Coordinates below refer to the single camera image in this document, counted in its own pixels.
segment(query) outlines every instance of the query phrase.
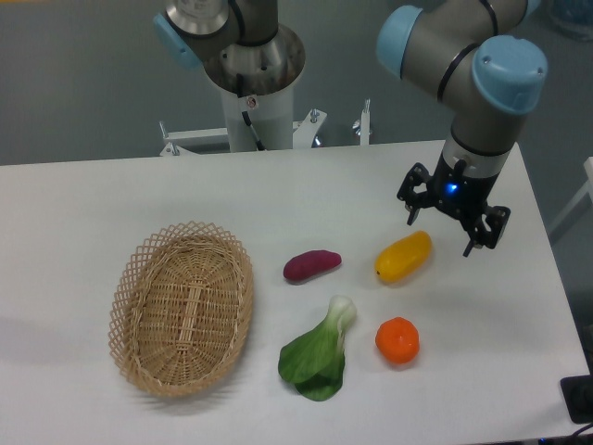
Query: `green leaf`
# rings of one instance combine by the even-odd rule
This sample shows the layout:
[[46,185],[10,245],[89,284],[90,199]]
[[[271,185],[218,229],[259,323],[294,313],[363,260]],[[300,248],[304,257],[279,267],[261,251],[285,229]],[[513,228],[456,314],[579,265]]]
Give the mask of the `green leaf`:
[[296,390],[312,401],[327,401],[343,383],[346,357],[344,352],[335,356],[334,360],[309,380],[295,384]]
[[305,382],[327,368],[335,357],[339,334],[324,322],[280,350],[278,373],[289,383]]

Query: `blue light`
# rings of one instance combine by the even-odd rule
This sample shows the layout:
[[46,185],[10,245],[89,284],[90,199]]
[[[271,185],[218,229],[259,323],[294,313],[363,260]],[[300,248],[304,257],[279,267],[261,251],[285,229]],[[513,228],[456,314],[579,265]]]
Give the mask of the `blue light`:
[[450,195],[453,195],[458,188],[459,188],[459,186],[457,184],[447,184],[447,185],[445,185],[445,190]]

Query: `toy vegetable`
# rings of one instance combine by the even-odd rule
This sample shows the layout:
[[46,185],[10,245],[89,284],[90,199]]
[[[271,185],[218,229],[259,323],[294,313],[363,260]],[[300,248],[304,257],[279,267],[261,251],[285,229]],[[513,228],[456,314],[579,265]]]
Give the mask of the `toy vegetable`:
[[381,252],[374,269],[383,281],[394,283],[422,266],[432,247],[433,243],[426,232],[414,232]]
[[356,307],[349,297],[332,297],[323,321],[281,349],[280,377],[307,399],[331,398],[342,387],[345,333],[355,318]]
[[342,257],[338,253],[310,250],[294,257],[284,266],[284,278],[291,284],[301,284],[332,271],[341,263]]
[[410,321],[401,317],[381,324],[374,342],[383,356],[395,364],[411,362],[420,350],[418,330]]

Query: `purple sweet potato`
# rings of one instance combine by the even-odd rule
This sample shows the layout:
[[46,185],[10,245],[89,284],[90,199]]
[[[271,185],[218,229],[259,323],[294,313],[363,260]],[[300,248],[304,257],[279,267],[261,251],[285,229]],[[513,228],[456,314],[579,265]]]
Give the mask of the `purple sweet potato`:
[[284,278],[292,284],[300,284],[311,278],[330,272],[342,263],[339,254],[329,250],[310,250],[294,257],[284,266]]

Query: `wicker basket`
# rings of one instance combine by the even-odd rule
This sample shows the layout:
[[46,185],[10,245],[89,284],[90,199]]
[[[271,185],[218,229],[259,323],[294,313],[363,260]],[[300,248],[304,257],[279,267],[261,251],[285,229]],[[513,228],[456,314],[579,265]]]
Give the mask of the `wicker basket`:
[[145,240],[123,272],[111,356],[151,394],[196,393],[232,368],[252,307],[253,274],[241,243],[214,224],[171,226]]

